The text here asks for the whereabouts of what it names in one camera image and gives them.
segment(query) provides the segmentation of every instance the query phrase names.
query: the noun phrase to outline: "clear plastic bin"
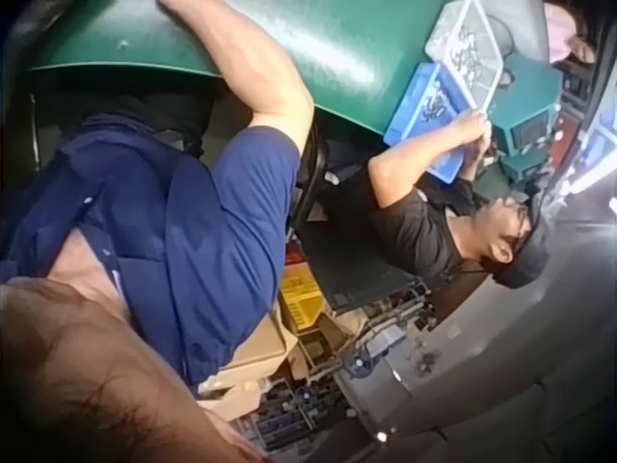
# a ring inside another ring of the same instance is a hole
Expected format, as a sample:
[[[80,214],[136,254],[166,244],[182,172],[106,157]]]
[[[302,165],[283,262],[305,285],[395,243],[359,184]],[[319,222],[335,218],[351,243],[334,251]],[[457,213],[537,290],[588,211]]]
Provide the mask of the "clear plastic bin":
[[[478,0],[446,4],[425,51],[448,68],[474,108],[488,109],[503,72],[503,58]]]
[[[468,109],[468,100],[443,65],[421,64],[394,113],[384,142],[394,146],[444,127]],[[445,183],[451,183],[461,169],[464,155],[463,149],[448,152],[428,172]]]

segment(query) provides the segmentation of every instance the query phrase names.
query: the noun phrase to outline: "workbench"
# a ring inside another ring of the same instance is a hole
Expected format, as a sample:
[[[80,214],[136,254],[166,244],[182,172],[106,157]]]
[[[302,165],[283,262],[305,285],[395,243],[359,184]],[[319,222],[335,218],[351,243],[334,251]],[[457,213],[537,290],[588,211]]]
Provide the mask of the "workbench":
[[[229,0],[289,53],[316,105],[383,133],[445,0]],[[218,76],[203,46],[155,0],[77,2],[32,70],[122,66]]]

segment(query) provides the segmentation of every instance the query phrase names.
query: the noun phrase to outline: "blue plastic crate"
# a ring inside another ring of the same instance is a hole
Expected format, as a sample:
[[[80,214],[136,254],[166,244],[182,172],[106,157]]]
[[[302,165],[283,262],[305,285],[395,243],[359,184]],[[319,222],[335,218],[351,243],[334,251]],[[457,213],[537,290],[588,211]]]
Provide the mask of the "blue plastic crate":
[[[443,98],[443,102],[437,105],[442,107],[441,111],[435,111],[435,106],[427,106],[427,103],[435,101],[438,89],[441,90]],[[444,127],[468,109],[470,105],[449,71],[440,64],[423,63],[417,67],[416,74],[389,123],[384,142],[394,146],[408,138]],[[428,172],[445,183],[452,183],[461,169],[464,155],[463,149],[446,153]]]

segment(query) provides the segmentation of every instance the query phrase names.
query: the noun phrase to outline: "cardboard box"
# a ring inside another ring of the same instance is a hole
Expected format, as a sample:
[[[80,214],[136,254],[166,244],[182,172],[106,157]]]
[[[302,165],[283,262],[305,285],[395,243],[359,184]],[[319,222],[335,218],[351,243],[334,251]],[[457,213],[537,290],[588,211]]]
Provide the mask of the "cardboard box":
[[[257,381],[251,381],[231,388],[217,399],[198,400],[197,403],[231,422],[254,412],[260,400],[261,388]]]
[[[281,306],[267,314],[253,334],[235,351],[231,362],[200,384],[199,394],[230,389],[274,374],[298,339],[282,324]]]

